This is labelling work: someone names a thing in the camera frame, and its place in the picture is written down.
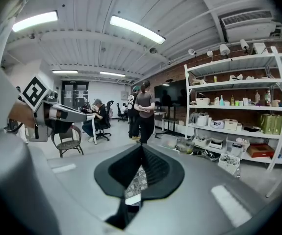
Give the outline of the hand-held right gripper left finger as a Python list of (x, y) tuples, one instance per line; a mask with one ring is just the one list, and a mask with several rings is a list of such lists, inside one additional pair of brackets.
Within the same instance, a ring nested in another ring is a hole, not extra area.
[(39, 234), (142, 235), (142, 222), (136, 219), (125, 229), (107, 223), (125, 200), (106, 195), (94, 177), (95, 168), (102, 161), (137, 147), (128, 144), (114, 150), (50, 160), (40, 148), (32, 147), (36, 179), (50, 208), (50, 218), (38, 225), (42, 229)]

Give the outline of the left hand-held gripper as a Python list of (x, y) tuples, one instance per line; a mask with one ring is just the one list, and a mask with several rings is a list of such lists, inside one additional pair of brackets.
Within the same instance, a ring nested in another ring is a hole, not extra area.
[(33, 77), (23, 90), (22, 99), (32, 110), (35, 121), (32, 128), (25, 127), (29, 142), (47, 142), (51, 130), (54, 134), (66, 133), (74, 123), (87, 120), (85, 113), (58, 104), (57, 96), (39, 76)]

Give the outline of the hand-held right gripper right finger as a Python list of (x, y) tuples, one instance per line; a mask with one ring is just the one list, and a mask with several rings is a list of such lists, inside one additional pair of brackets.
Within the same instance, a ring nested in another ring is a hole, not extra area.
[(237, 234), (266, 202), (240, 179), (205, 158), (150, 145), (184, 169), (181, 185), (167, 198), (144, 201), (130, 223), (132, 235)]

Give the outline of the person's left forearm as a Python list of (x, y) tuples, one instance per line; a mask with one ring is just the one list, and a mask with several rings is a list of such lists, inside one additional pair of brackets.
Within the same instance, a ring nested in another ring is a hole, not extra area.
[(9, 115), (9, 119), (23, 123), (29, 128), (34, 128), (36, 121), (32, 109), (20, 100), (16, 100)]

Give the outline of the flat red box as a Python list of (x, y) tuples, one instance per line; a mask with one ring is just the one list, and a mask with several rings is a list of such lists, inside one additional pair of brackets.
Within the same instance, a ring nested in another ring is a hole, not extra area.
[(247, 149), (251, 158), (273, 157), (275, 150), (265, 143), (250, 144)]

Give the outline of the dark glass double door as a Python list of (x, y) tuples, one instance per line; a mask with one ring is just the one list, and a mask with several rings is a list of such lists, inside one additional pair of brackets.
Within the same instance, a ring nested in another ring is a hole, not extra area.
[(89, 82), (63, 81), (61, 89), (61, 104), (78, 110), (88, 103)]

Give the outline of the white office desk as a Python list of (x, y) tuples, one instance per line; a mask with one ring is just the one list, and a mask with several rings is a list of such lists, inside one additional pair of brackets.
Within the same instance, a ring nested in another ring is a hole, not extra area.
[(87, 114), (87, 121), (89, 121), (89, 120), (92, 123), (94, 145), (97, 145), (96, 129), (95, 129), (95, 115), (94, 114)]

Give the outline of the dark wicker round chair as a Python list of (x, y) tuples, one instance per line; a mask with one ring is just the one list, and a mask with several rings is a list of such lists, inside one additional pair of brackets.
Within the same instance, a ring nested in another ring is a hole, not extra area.
[(63, 154), (71, 149), (76, 149), (79, 154), (84, 155), (83, 150), (80, 146), (81, 144), (81, 130), (75, 126), (72, 125), (66, 133), (59, 133), (60, 143), (56, 144), (54, 137), (55, 134), (51, 134), (51, 140), (56, 147), (56, 149), (59, 151), (60, 158), (63, 158)]

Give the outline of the black office chair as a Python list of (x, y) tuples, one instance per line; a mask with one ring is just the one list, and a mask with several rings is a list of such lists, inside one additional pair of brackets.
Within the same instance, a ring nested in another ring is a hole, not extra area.
[(97, 127), (97, 130), (99, 131), (97, 134), (96, 134), (96, 139), (99, 139), (99, 138), (105, 138), (107, 141), (109, 141), (109, 137), (108, 136), (111, 136), (111, 133), (105, 133), (105, 129), (109, 129), (111, 127), (110, 125), (110, 112), (111, 112), (111, 106), (113, 104), (113, 100), (110, 100), (106, 103), (104, 109), (105, 109), (105, 112), (106, 112), (106, 117), (103, 119), (103, 120), (98, 120), (97, 123), (98, 123), (98, 127)]

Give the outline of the white open crate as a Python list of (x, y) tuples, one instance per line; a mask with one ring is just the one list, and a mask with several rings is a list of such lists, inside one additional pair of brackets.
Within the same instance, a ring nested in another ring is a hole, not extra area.
[(218, 166), (234, 177), (240, 175), (240, 159), (238, 157), (222, 153), (219, 157)]

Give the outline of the clear plastic bin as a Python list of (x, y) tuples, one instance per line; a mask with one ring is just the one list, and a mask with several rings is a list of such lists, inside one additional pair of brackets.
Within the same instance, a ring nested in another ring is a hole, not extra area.
[(185, 138), (178, 138), (176, 144), (176, 150), (185, 153), (191, 154), (194, 150), (194, 142), (192, 140), (187, 140)]
[(176, 136), (164, 134), (161, 137), (161, 146), (174, 149), (177, 146), (177, 140)]

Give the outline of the green paper bags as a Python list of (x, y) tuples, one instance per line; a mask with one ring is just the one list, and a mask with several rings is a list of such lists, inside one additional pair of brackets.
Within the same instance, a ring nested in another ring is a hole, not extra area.
[(264, 134), (280, 135), (282, 115), (263, 114), (260, 116), (259, 126)]

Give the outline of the white metal shelf unit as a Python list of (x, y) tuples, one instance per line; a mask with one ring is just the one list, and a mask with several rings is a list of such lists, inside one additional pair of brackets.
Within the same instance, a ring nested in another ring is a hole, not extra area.
[[(282, 106), (250, 106), (244, 103), (242, 106), (237, 105), (225, 105), (223, 100), (220, 100), (218, 105), (216, 104), (190, 104), (190, 94), (197, 90), (203, 91), (206, 88), (214, 88), (218, 90), (223, 89), (240, 89), (242, 86), (250, 88), (254, 84), (265, 84), (267, 88), (272, 89), (274, 85), (277, 85), (282, 92), (282, 53), (278, 53), (275, 46), (271, 47), (271, 53), (262, 52), (255, 55), (244, 55), (233, 58), (226, 58), (215, 62), (209, 62), (202, 65), (189, 68), (184, 66), (185, 81), (186, 81), (186, 102), (187, 110), (190, 109), (220, 109), (220, 110), (255, 110), (255, 111), (281, 111)], [(267, 78), (264, 79), (248, 79), (248, 80), (229, 80), (225, 82), (214, 82), (200, 85), (190, 85), (189, 76), (202, 77), (204, 75), (217, 75), (222, 73), (228, 73), (232, 71), (246, 71), (246, 70), (258, 70), (265, 69)], [(282, 126), (278, 135), (274, 134), (256, 134), (257, 138), (266, 139), (278, 139), (276, 151), (269, 164), (268, 170), (272, 170), (276, 164), (278, 155), (282, 148)], [(269, 198), (276, 191), (276, 189), (282, 183), (282, 173), (276, 180), (272, 188), (266, 193), (266, 197)]]

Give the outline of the white ceiling air conditioner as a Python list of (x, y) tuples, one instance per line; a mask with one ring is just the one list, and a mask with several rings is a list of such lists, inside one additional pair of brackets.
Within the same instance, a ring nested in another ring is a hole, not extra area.
[(223, 17), (221, 23), (227, 42), (268, 38), (276, 30), (269, 10), (255, 10)]

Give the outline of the black wall screen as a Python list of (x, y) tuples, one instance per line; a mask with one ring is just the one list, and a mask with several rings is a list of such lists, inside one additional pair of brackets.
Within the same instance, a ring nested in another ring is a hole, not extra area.
[(154, 87), (156, 102), (161, 106), (186, 106), (186, 81), (173, 81)]

